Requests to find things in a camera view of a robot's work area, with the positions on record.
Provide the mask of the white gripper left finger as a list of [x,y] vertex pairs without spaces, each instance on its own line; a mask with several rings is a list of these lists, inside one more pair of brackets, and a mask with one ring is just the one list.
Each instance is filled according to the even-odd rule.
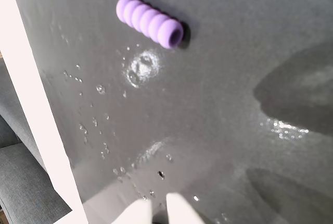
[[134,201],[112,224],[152,224],[151,200],[142,198]]

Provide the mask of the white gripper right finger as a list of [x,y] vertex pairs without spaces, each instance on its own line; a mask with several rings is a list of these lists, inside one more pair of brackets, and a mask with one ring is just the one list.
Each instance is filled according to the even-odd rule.
[[168,193],[166,206],[170,224],[204,224],[196,210],[179,193]]

